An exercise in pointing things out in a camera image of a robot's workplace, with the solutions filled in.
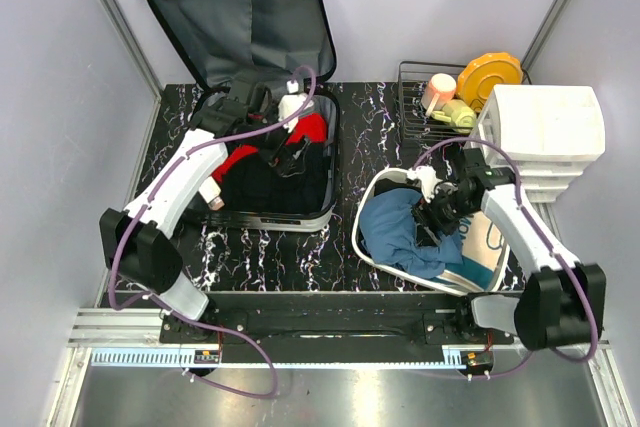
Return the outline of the black garment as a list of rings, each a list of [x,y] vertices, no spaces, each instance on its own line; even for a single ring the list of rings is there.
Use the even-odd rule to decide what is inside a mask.
[[[312,214],[321,210],[328,185],[324,145],[306,146],[302,160],[296,174],[282,177],[257,148],[244,145],[214,170],[212,178],[220,186],[224,207],[229,210]]]
[[[374,195],[378,196],[378,195],[382,195],[386,192],[390,192],[392,190],[396,190],[396,189],[406,189],[406,190],[412,190],[412,191],[420,191],[419,187],[415,187],[412,185],[408,185],[406,183],[399,183],[399,182],[395,182],[391,179],[382,179],[379,180],[375,186],[374,186]]]

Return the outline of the teal white printed garment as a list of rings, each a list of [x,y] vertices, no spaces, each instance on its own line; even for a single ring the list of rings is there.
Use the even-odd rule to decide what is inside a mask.
[[[499,228],[482,212],[463,218],[458,227],[462,263],[448,264],[437,281],[463,292],[493,292],[504,278],[510,247]]]

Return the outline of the light blue shirt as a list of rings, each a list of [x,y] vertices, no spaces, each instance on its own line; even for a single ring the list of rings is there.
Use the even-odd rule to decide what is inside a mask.
[[[449,266],[462,265],[462,241],[458,233],[440,235],[437,246],[420,242],[412,207],[422,194],[396,188],[372,197],[360,213],[359,230],[371,259],[379,265],[432,279]]]

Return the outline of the white black space suitcase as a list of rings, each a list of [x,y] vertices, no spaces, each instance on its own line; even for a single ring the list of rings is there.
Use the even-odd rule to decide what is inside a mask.
[[[308,92],[316,80],[314,106],[327,122],[324,156],[328,185],[323,206],[312,214],[212,211],[197,192],[180,220],[214,226],[292,232],[321,230],[336,203],[338,170],[337,100],[322,90],[337,59],[323,0],[146,0],[175,51],[201,88],[206,103],[225,97],[236,80],[257,86],[247,125],[278,122],[286,83],[296,78]],[[199,98],[194,112],[200,108]],[[227,144],[228,156],[240,145],[274,148],[286,129]]]

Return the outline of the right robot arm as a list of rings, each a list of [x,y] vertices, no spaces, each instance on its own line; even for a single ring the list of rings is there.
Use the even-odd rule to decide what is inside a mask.
[[[483,213],[497,225],[521,267],[528,272],[518,296],[477,293],[468,310],[454,318],[454,331],[466,343],[476,343],[490,329],[520,339],[530,351],[587,346],[580,362],[590,360],[603,331],[606,293],[604,270],[583,263],[547,227],[529,202],[515,162],[496,145],[490,148],[505,161],[489,165],[482,151],[486,141],[463,149],[448,189],[440,187],[435,170],[424,165],[424,152],[411,169],[423,189],[414,208],[418,222],[431,237],[449,234],[466,215]]]

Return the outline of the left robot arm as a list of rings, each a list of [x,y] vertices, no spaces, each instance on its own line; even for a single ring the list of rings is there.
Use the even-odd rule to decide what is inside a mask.
[[[313,101],[296,78],[286,83],[278,105],[279,121],[247,125],[257,86],[236,80],[225,97],[208,105],[203,95],[188,131],[173,157],[151,184],[121,211],[107,209],[100,219],[110,268],[108,298],[121,311],[148,295],[181,318],[181,331],[196,343],[215,333],[216,319],[205,312],[209,300],[183,272],[181,255],[171,243],[175,227],[200,187],[228,157],[227,144],[265,136],[292,125]]]

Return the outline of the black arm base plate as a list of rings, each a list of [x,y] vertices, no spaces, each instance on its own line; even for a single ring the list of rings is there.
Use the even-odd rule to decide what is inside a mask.
[[[427,345],[512,345],[461,319],[462,297],[424,292],[214,292],[205,320],[254,340],[381,338]]]

